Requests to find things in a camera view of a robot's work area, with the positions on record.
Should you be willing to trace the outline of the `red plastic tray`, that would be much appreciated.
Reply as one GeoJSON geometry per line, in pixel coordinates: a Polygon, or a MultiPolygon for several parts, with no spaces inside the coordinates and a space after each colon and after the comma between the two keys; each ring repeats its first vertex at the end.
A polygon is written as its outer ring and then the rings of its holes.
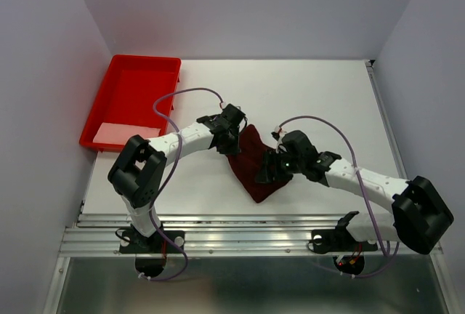
{"type": "Polygon", "coordinates": [[[119,152],[135,134],[144,138],[165,135],[167,120],[155,114],[153,103],[176,90],[180,69],[177,57],[113,56],[79,144],[119,152]]]}

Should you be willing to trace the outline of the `dark red t shirt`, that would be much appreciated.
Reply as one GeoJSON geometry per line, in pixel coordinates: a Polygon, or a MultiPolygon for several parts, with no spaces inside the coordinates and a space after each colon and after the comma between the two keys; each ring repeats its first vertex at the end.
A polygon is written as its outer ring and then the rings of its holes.
{"type": "Polygon", "coordinates": [[[253,124],[249,124],[241,133],[239,147],[240,153],[228,155],[227,160],[233,174],[255,203],[260,204],[290,182],[284,180],[262,184],[255,181],[262,166],[263,155],[266,150],[271,150],[271,147],[262,142],[253,124]]]}

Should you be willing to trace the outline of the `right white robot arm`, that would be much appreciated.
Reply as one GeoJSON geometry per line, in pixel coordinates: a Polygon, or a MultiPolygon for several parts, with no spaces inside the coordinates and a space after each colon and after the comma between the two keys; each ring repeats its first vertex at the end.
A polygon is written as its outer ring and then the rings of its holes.
{"type": "Polygon", "coordinates": [[[315,252],[346,251],[369,241],[400,242],[428,254],[452,225],[454,216],[426,178],[388,177],[356,168],[332,152],[301,154],[266,150],[255,177],[259,184],[292,179],[295,174],[328,188],[363,198],[367,213],[348,212],[334,229],[319,230],[315,252]]]}

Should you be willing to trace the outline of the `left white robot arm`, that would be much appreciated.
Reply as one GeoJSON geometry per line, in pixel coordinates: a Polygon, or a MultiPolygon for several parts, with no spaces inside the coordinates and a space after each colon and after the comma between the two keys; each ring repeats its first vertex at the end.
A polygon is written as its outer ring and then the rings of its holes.
{"type": "Polygon", "coordinates": [[[124,237],[125,242],[137,242],[145,251],[155,251],[162,236],[155,200],[167,186],[161,182],[165,168],[176,169],[181,158],[212,148],[222,155],[239,153],[240,124],[246,121],[242,112],[223,111],[200,117],[162,137],[130,137],[108,173],[108,181],[122,197],[132,223],[134,235],[124,237]]]}

